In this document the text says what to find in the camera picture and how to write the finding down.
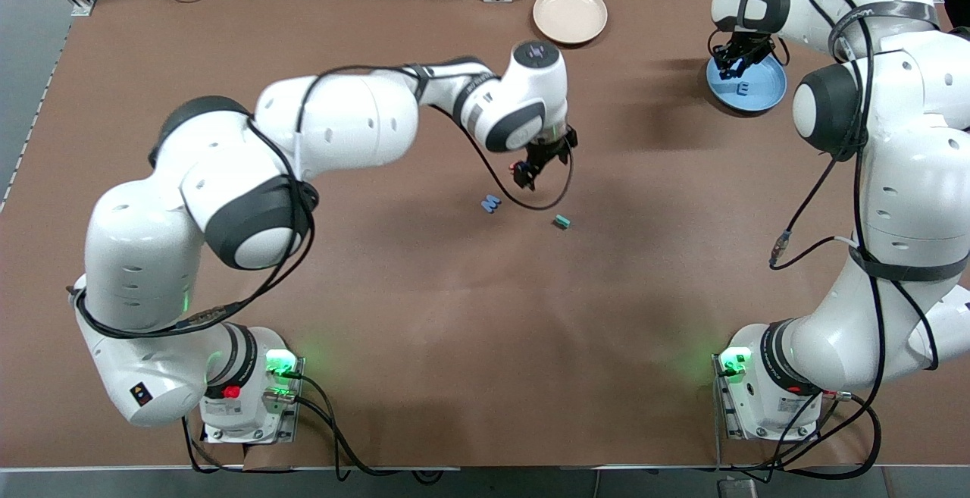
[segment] brown table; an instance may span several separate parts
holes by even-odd
[[[70,30],[0,215],[3,466],[184,465],[180,429],[115,412],[65,285],[83,271],[94,201],[149,173],[173,108],[204,94],[252,105],[271,81],[350,63],[478,55],[502,72],[533,38],[533,0],[101,0]],[[319,242],[238,321],[276,329],[308,359],[365,461],[383,466],[714,462],[710,355],[749,322],[808,314],[845,250],[785,273],[765,260],[825,166],[789,102],[757,118],[709,101],[710,0],[606,0],[605,32],[565,50],[575,181],[557,212],[479,205],[496,193],[454,125],[422,111],[404,159],[316,181]],[[793,49],[790,83],[825,65]],[[493,156],[504,168],[518,156]],[[850,166],[799,223],[793,248],[851,229]],[[565,168],[553,165],[548,200]],[[259,274],[206,252],[194,308],[242,298]],[[966,464],[970,359],[888,384],[881,462]],[[326,465],[329,438],[256,447],[247,466]],[[858,460],[864,430],[813,464]],[[730,443],[725,460],[761,459]],[[216,447],[226,462],[238,449]]]

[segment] black square sticker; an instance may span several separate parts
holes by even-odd
[[[152,401],[152,392],[145,388],[145,383],[135,384],[129,391],[135,401],[138,402],[139,407],[145,407],[147,402]]]

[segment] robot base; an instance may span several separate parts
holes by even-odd
[[[821,397],[813,399],[792,394],[768,376],[761,354],[762,335],[767,328],[766,324],[741,328],[731,338],[727,349],[716,356],[718,371],[738,371],[731,377],[716,377],[720,384],[727,436],[731,439],[782,440],[782,433],[791,418],[811,400],[812,404],[784,437],[784,440],[802,440],[815,431]]]
[[[264,327],[250,327],[256,339],[256,370],[239,389],[237,398],[204,398],[199,404],[205,423],[207,443],[246,443],[271,445],[292,442],[296,432],[299,404],[293,398],[300,394],[302,381],[280,377],[269,369],[267,352],[286,350],[276,332]],[[302,359],[292,371],[302,371]]]

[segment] blue plate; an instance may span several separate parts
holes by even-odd
[[[749,66],[741,77],[722,80],[714,59],[711,59],[707,63],[707,86],[729,108],[755,114],[771,110],[785,98],[787,76],[785,67],[769,55],[762,62]]]

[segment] small blue object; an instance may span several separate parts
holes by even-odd
[[[785,98],[785,67],[773,55],[749,66],[741,77],[722,80],[714,59],[707,62],[707,87],[729,108],[756,114],[778,105]]]

